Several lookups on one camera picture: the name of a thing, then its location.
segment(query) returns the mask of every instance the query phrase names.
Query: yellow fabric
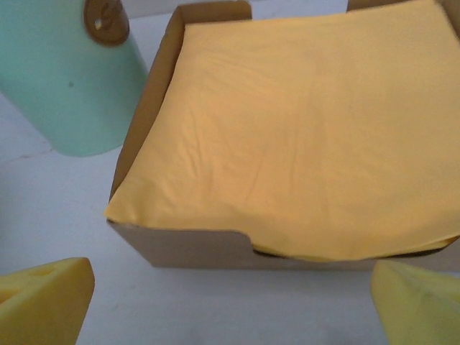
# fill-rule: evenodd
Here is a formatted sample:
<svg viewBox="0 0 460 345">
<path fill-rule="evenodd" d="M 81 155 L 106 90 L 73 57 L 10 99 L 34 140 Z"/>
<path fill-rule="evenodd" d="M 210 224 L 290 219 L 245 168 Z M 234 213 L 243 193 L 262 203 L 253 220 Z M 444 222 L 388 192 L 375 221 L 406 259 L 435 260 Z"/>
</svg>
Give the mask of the yellow fabric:
<svg viewBox="0 0 460 345">
<path fill-rule="evenodd" d="M 74 345 L 93 290 L 82 257 L 0 276 L 0 344 Z"/>
<path fill-rule="evenodd" d="M 433 0 L 192 24 L 105 214 L 319 261 L 439 248 L 460 234 L 459 133 L 460 44 Z"/>
<path fill-rule="evenodd" d="M 390 345 L 458 345 L 460 279 L 381 261 L 371 291 Z"/>
</svg>

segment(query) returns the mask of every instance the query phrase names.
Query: white table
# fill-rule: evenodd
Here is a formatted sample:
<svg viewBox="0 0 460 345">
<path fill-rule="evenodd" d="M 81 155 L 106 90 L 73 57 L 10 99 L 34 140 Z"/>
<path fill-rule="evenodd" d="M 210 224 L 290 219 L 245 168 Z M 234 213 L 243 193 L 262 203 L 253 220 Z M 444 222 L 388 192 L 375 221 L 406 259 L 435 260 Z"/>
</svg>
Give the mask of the white table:
<svg viewBox="0 0 460 345">
<path fill-rule="evenodd" d="M 346 0 L 267 0 L 254 18 L 342 12 Z M 132 20 L 150 65 L 169 15 Z M 102 216 L 119 149 L 54 152 L 0 97 L 0 275 L 89 257 L 96 290 L 78 344 L 386 344 L 368 272 L 159 270 Z"/>
</svg>

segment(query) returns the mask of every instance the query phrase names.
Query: mint green bottle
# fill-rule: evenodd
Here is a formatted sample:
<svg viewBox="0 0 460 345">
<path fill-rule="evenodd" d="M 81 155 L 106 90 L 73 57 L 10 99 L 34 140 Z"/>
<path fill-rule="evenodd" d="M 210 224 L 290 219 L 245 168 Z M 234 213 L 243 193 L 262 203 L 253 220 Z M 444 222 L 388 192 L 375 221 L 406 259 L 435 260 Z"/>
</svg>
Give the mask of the mint green bottle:
<svg viewBox="0 0 460 345">
<path fill-rule="evenodd" d="M 119 0 L 0 1 L 0 91 L 58 152 L 118 147 L 146 75 Z"/>
</svg>

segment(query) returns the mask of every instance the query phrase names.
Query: yellow cloth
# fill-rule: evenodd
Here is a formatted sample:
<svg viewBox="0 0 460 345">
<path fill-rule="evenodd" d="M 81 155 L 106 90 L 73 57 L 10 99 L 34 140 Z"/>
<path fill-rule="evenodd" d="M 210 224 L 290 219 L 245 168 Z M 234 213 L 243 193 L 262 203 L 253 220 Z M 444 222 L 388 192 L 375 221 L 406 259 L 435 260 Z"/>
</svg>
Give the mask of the yellow cloth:
<svg viewBox="0 0 460 345">
<path fill-rule="evenodd" d="M 390 345 L 458 345 L 460 279 L 380 261 L 372 299 Z"/>
<path fill-rule="evenodd" d="M 314 260 L 447 245 L 460 234 L 460 44 L 443 9 L 188 25 L 105 214 L 233 229 Z"/>
</svg>

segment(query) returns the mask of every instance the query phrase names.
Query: cardboard box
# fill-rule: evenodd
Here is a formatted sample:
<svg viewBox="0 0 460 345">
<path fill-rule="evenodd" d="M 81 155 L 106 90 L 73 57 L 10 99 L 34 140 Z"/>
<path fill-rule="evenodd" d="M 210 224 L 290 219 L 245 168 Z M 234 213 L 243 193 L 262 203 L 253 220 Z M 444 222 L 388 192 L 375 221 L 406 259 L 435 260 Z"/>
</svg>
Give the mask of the cardboard box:
<svg viewBox="0 0 460 345">
<path fill-rule="evenodd" d="M 401 1 L 404 0 L 350 0 L 348 10 Z M 460 36 L 460 0 L 445 0 L 441 3 L 457 35 Z M 251 7 L 245 1 L 187 4 L 179 6 L 174 11 L 121 150 L 111 196 L 127 175 L 160 110 L 182 47 L 185 25 L 251 18 Z M 156 267 L 370 270 L 375 261 L 369 259 L 354 262 L 305 262 L 257 253 L 253 250 L 249 238 L 236 231 L 171 231 L 109 223 Z M 460 268 L 460 241 L 455 241 L 441 251 L 416 253 L 393 259 L 431 270 L 455 271 Z"/>
</svg>

